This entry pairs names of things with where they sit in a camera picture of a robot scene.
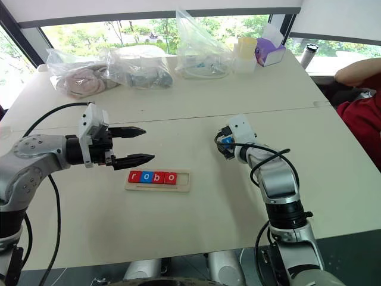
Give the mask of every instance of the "person's arm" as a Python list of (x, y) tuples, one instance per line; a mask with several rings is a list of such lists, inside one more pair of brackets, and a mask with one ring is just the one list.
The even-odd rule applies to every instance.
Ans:
[(379, 73), (381, 73), (381, 58), (369, 58), (339, 70), (335, 74), (335, 80), (348, 86), (360, 86), (366, 79)]

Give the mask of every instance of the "blue object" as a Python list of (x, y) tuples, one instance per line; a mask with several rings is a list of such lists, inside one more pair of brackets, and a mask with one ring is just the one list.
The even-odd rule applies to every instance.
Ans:
[(227, 137), (221, 140), (222, 143), (233, 143), (233, 138), (232, 137)]
[(143, 171), (142, 175), (140, 176), (140, 182), (146, 183), (146, 184), (151, 184), (153, 177), (154, 177), (153, 172)]

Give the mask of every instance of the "purple tissue box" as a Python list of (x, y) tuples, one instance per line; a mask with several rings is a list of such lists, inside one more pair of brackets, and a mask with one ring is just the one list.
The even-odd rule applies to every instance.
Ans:
[(279, 63), (282, 60), (286, 51), (285, 46), (280, 45), (276, 48), (270, 40), (264, 38), (258, 38), (257, 41), (255, 57), (257, 58), (258, 64), (265, 67)]

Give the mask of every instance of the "cable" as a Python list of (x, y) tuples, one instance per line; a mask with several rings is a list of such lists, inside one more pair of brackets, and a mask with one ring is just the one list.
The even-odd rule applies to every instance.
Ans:
[(268, 243), (273, 244), (273, 242), (271, 241), (271, 232), (270, 232), (270, 227), (267, 228), (267, 240), (268, 240)]
[(55, 109), (52, 109), (51, 111), (45, 113), (43, 116), (41, 116), (39, 119), (37, 119), (36, 122), (34, 122), (34, 124), (32, 124), (31, 127), (29, 127), (29, 129), (25, 132), (24, 136), (23, 137), (26, 137), (29, 135), (30, 132), (32, 132), (32, 130), (34, 128), (36, 128), (36, 126), (38, 124), (41, 123), (41, 121), (43, 121), (45, 118), (47, 118), (48, 116), (52, 115), (53, 113), (59, 111), (59, 110), (62, 110), (64, 108), (67, 108), (67, 107), (72, 107), (72, 106), (87, 106), (89, 105), (89, 102), (75, 102), (75, 103), (69, 103), (69, 104), (64, 104), (64, 105), (61, 105)]
[[(69, 104), (64, 104), (64, 105), (61, 105), (55, 109), (52, 109), (51, 111), (45, 113), (43, 116), (41, 116), (39, 119), (37, 119), (37, 121), (34, 122), (34, 124), (31, 125), (31, 127), (29, 127), (29, 129), (25, 132), (25, 134), (23, 135), (23, 138), (28, 136), (32, 130), (38, 125), (40, 124), (44, 119), (46, 119), (48, 116), (52, 115), (53, 113), (59, 111), (59, 110), (62, 110), (62, 109), (65, 109), (65, 108), (68, 108), (68, 107), (72, 107), (72, 106), (87, 106), (89, 105), (89, 102), (75, 102), (75, 103), (69, 103)], [(59, 193), (58, 193), (58, 188), (57, 188), (57, 185), (55, 184), (54, 180), (53, 180), (53, 177), (51, 175), (48, 176), (49, 180), (51, 181), (51, 184), (54, 188), (54, 191), (55, 191), (55, 195), (56, 195), (56, 201), (57, 201), (57, 241), (56, 241), (56, 245), (55, 245), (55, 250), (54, 250), (54, 254), (53, 254), (53, 257), (49, 263), (49, 266), (44, 274), (44, 277), (48, 276), (49, 275), (49, 272), (52, 268), (52, 265), (54, 263), (54, 260), (55, 260), (55, 257), (57, 256), (57, 252), (58, 252), (58, 246), (60, 245), (60, 236), (61, 236), (61, 207), (60, 207), (60, 196), (59, 196)], [(24, 217), (24, 220), (25, 220), (25, 224), (27, 226), (27, 231), (28, 231), (28, 248), (27, 248), (27, 251), (26, 251), (26, 254), (25, 254), (25, 257), (24, 257), (24, 260), (23, 260), (23, 265), (21, 268), (24, 267), (24, 265), (26, 264), (29, 256), (30, 256), (30, 252), (32, 250), (32, 244), (33, 244), (33, 232), (32, 232), (32, 226), (31, 226), (31, 223), (29, 221), (29, 218), (27, 216), (27, 214), (25, 214), (25, 217)]]
[(228, 75), (228, 73), (223, 73), (221, 74), (220, 76), (201, 76), (200, 74), (196, 74), (196, 73), (191, 73), (189, 70), (187, 69), (183, 69), (185, 71), (185, 73), (187, 73), (189, 76), (193, 76), (193, 77), (196, 77), (198, 79), (222, 79), (223, 77), (226, 77)]
[[(214, 138), (214, 142), (217, 145), (221, 145), (221, 146), (227, 146), (228, 145), (228, 146), (249, 147), (249, 148), (256, 148), (256, 149), (264, 150), (264, 151), (267, 151), (267, 152), (270, 152), (270, 153), (273, 153), (273, 154), (279, 153), (279, 152), (277, 152), (275, 150), (272, 150), (270, 148), (259, 146), (259, 145), (255, 145), (255, 144), (222, 143), (222, 142), (218, 142), (217, 138), (218, 138), (218, 135)], [(280, 157), (280, 158), (284, 159), (284, 161), (290, 166), (290, 168), (292, 169), (293, 175), (295, 176), (296, 184), (298, 185), (298, 187), (300, 187), (299, 174), (298, 174), (298, 171), (296, 171), (296, 168), (294, 167), (294, 165), (290, 162), (290, 160), (288, 160), (285, 156), (283, 156), (281, 154), (277, 155), (277, 157)]]
[(241, 252), (239, 253), (239, 264), (241, 264), (242, 265), (242, 256), (243, 256), (243, 252), (245, 251), (245, 248), (243, 248), (242, 250), (241, 250)]
[(52, 284), (51, 286), (54, 286), (54, 285), (57, 283), (57, 281), (60, 280), (60, 278), (62, 277), (62, 275), (64, 275), (66, 269), (67, 269), (67, 268), (65, 268), (65, 269), (61, 272), (61, 274), (59, 275), (59, 277), (53, 282), (53, 284)]
[(288, 153), (290, 152), (291, 150), (290, 149), (284, 149), (284, 150), (281, 150), (281, 152), (277, 152), (275, 153), (274, 155), (270, 156), (269, 158), (266, 158), (265, 160), (259, 162), (258, 164), (256, 164), (250, 171), (250, 180), (251, 182), (253, 182), (254, 185), (256, 185), (257, 187), (260, 187), (259, 183), (257, 183), (254, 178), (253, 178), (253, 175), (254, 175), (254, 172), (256, 170), (258, 170), (259, 167), (261, 167), (262, 165), (270, 162), (271, 160), (274, 160), (275, 158), (279, 157), (280, 155), (284, 154), (284, 153)]
[(266, 229), (266, 227), (268, 227), (268, 223), (270, 221), (268, 220), (261, 228), (261, 230), (259, 231), (258, 235), (257, 235), (257, 239), (255, 240), (255, 245), (254, 245), (254, 253), (255, 253), (255, 268), (257, 270), (257, 274), (258, 274), (258, 277), (261, 281), (261, 284), (263, 286), (266, 286), (264, 280), (263, 280), (263, 276), (262, 276), (262, 272), (260, 270), (260, 266), (259, 266), (259, 258), (258, 258), (258, 248), (259, 248), (259, 244), (260, 244), (260, 240), (261, 240), (261, 237), (262, 237), (262, 234), (264, 232), (264, 230)]
[(24, 265), (26, 264), (26, 262), (28, 261), (28, 258), (30, 256), (30, 252), (32, 250), (32, 244), (33, 244), (33, 233), (32, 233), (32, 225), (30, 224), (30, 220), (29, 220), (29, 217), (28, 217), (28, 214), (25, 213), (25, 217), (24, 217), (24, 220), (25, 220), (25, 224), (26, 224), (26, 229), (28, 231), (28, 248), (26, 250), (26, 253), (25, 253), (25, 258), (23, 260), (23, 265), (21, 266), (21, 269), (24, 268)]
[(58, 193), (58, 188), (57, 188), (57, 185), (55, 184), (55, 182), (53, 180), (52, 175), (49, 175), (48, 178), (50, 180), (50, 183), (52, 183), (52, 186), (53, 186), (53, 189), (54, 189), (54, 192), (55, 192), (56, 202), (57, 202), (57, 240), (55, 241), (55, 248), (54, 248), (52, 259), (50, 260), (49, 266), (46, 269), (43, 277), (41, 278), (39, 286), (43, 286), (43, 284), (45, 283), (45, 281), (46, 281), (46, 279), (47, 279), (47, 277), (48, 277), (48, 275), (50, 273), (50, 270), (52, 270), (54, 260), (55, 260), (55, 258), (57, 256), (57, 253), (58, 253), (58, 248), (60, 246), (60, 239), (61, 239), (61, 204), (60, 204), (60, 194)]

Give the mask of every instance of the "bag of items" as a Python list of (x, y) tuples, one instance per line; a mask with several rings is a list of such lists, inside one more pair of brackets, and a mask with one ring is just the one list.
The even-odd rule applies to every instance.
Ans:
[(88, 97), (118, 84), (105, 76), (105, 61), (71, 55), (57, 49), (48, 49), (46, 61), (54, 88), (75, 98)]
[(186, 11), (176, 10), (180, 44), (176, 71), (185, 78), (218, 79), (230, 72), (232, 52), (214, 39)]
[(107, 57), (107, 78), (138, 89), (169, 88), (173, 79), (166, 53), (153, 45), (110, 49)]

